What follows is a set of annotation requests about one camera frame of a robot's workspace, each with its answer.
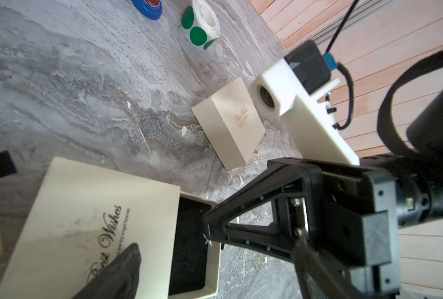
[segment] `black cable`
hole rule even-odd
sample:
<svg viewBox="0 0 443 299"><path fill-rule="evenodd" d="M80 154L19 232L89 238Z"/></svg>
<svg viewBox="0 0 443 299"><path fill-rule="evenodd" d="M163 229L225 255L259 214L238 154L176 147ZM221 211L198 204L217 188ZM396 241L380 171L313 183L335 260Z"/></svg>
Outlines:
<svg viewBox="0 0 443 299"><path fill-rule="evenodd" d="M328 45L328 47L326 48L326 52L329 52L331 50L331 47L334 44L334 41L336 40L336 38L338 37L339 33L341 32L341 30L344 27L344 24L348 21L349 16L351 15L351 13L353 12L354 8L356 7L356 5L358 4L359 0L354 0L353 3L351 4L350 8L348 9L348 12L344 15L343 20L341 21L341 24L338 26L338 29L336 29L336 32L334 33L332 39L330 40L330 44ZM339 68L339 65L341 63L338 63L338 69L339 71L344 75L344 77L346 78L346 80L348 81L348 88L349 88L349 112L348 112L348 119L346 120L346 123L340 127L340 125L338 123L335 123L333 125L333 127L335 129L339 129L339 130L344 130L346 129L349 124L351 123L351 121L353 120L353 113L354 113L354 88L353 88L353 79L351 78L351 74L349 73L348 69L345 68L342 65L342 69L344 71L344 73L341 71L341 69ZM330 100L329 96L324 97L326 101Z"/></svg>
<svg viewBox="0 0 443 299"><path fill-rule="evenodd" d="M338 70L341 74L344 75L346 78L346 81L348 83L348 90L349 90L349 110L348 110L348 119L344 123L344 125L340 126L338 123L334 124L333 127L338 130L344 130L346 129L351 121L353 120L353 114L354 114L354 83L353 78L351 77L351 74L349 73L348 69L340 62L338 62Z"/></svg>
<svg viewBox="0 0 443 299"><path fill-rule="evenodd" d="M393 153L413 159L424 159L423 155L407 147L394 127L391 106L394 93L404 84L422 75L443 68L443 50L415 63L389 88L377 115L377 133L386 147Z"/></svg>
<svg viewBox="0 0 443 299"><path fill-rule="evenodd" d="M354 8L356 7L356 5L358 4L359 0L354 0L353 3L351 4L350 8L348 9L348 12L346 13L346 15L344 16L343 20L341 21L341 24L339 25L338 29L336 30L336 32L334 33L330 44L328 45L328 47L326 48L326 52L329 52L331 50L331 47L334 44L334 41L336 40L336 38L338 37L339 33L341 32L341 30L344 27L344 24L348 21L349 16L351 15L351 13L353 12Z"/></svg>

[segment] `green circular sticker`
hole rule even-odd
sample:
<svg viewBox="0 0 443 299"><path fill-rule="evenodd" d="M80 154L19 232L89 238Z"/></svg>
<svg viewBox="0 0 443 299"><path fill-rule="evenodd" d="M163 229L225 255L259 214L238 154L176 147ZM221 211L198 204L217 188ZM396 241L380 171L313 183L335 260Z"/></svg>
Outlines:
<svg viewBox="0 0 443 299"><path fill-rule="evenodd" d="M193 25L194 21L194 14L193 14L193 7L188 6L182 15L182 26L185 29L190 29Z"/></svg>
<svg viewBox="0 0 443 299"><path fill-rule="evenodd" d="M190 40L194 45L203 45L207 39L208 36L200 27L195 26L190 30Z"/></svg>
<svg viewBox="0 0 443 299"><path fill-rule="evenodd" d="M208 49L209 46L211 46L212 43L214 43L217 39L212 39L211 41L208 41L204 46L203 50Z"/></svg>

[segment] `blue tape roll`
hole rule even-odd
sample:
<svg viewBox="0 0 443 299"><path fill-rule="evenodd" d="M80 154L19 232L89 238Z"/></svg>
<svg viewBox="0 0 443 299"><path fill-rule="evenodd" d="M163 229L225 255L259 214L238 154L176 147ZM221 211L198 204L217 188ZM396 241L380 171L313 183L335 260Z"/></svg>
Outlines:
<svg viewBox="0 0 443 299"><path fill-rule="evenodd" d="M156 0L132 0L134 6L147 18L158 20L162 16L162 1L158 1L157 6L148 4L148 2L157 2Z"/></svg>

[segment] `gray marble surface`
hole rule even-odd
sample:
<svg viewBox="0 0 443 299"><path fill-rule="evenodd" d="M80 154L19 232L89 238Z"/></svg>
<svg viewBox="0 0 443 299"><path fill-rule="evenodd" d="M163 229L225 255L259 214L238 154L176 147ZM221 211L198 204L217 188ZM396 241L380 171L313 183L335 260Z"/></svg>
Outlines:
<svg viewBox="0 0 443 299"><path fill-rule="evenodd" d="M221 201L266 168L299 156L278 121L246 167L226 171L190 108L241 76L246 85L286 50L247 0L209 0L221 38L197 65L176 30L188 0L158 21L130 0L0 0L0 151L19 173L0 179L0 279L54 156L181 186ZM240 221L261 223L268 209ZM294 267L227 245L219 298L298 298Z"/></svg>

